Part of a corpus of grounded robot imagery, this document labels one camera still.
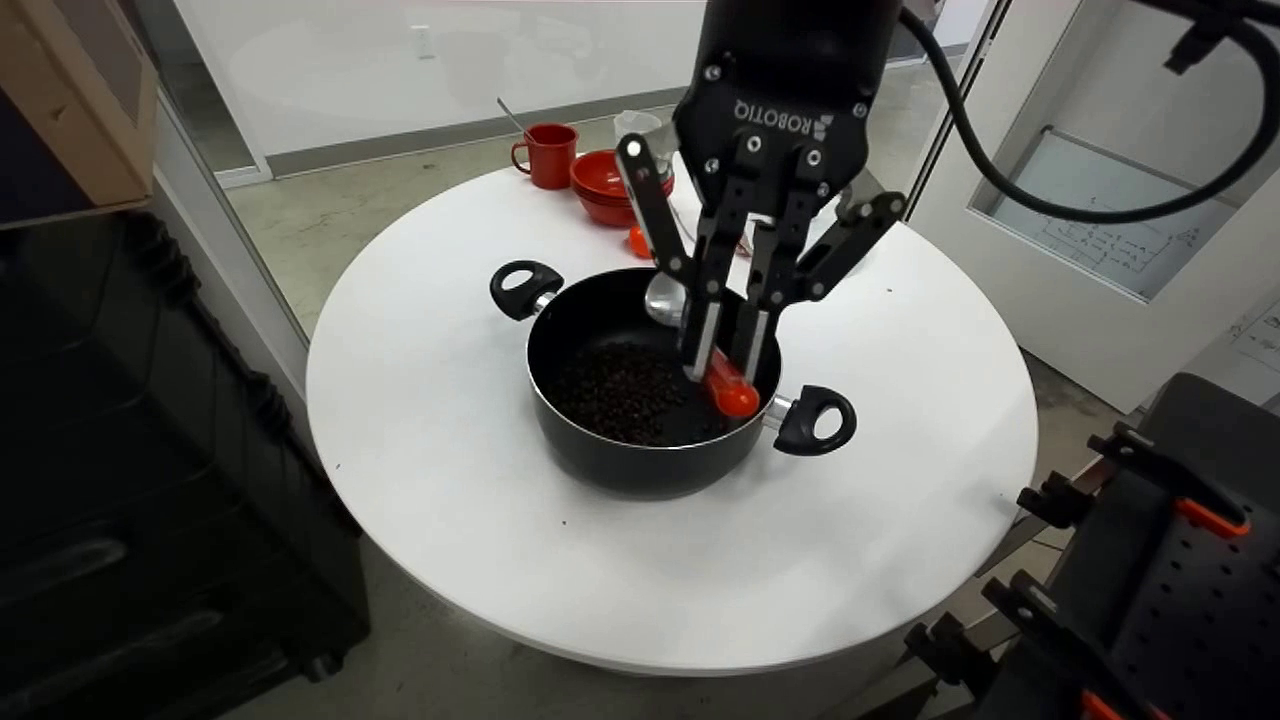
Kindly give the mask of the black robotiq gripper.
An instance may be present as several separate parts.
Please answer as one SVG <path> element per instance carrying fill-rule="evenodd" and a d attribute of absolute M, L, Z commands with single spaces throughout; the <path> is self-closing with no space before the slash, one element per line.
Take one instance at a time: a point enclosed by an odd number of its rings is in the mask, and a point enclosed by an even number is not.
<path fill-rule="evenodd" d="M 700 338 L 731 321 L 727 361 L 760 375 L 777 314 L 826 300 L 904 215 L 899 192 L 839 201 L 865 166 L 867 113 L 886 74 L 899 0 L 708 0 L 692 84 L 677 103 L 679 161 L 700 194 L 679 362 L 703 381 Z M 736 243 L 752 240 L 749 300 L 727 311 Z"/>

